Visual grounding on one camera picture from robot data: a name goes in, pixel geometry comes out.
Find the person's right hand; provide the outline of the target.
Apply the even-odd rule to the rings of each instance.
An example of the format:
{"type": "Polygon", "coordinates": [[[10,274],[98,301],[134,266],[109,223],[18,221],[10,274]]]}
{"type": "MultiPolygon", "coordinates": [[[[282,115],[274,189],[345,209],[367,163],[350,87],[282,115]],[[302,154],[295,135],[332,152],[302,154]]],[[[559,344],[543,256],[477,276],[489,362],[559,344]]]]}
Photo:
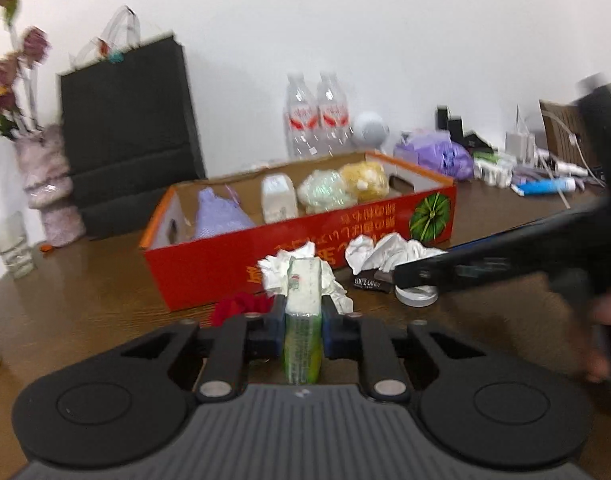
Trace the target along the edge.
{"type": "Polygon", "coordinates": [[[565,286],[563,299],[572,306],[569,339],[578,355],[578,362],[589,382],[611,380],[611,357],[607,346],[599,341],[597,328],[611,326],[611,291],[589,299],[580,286],[565,286]]]}

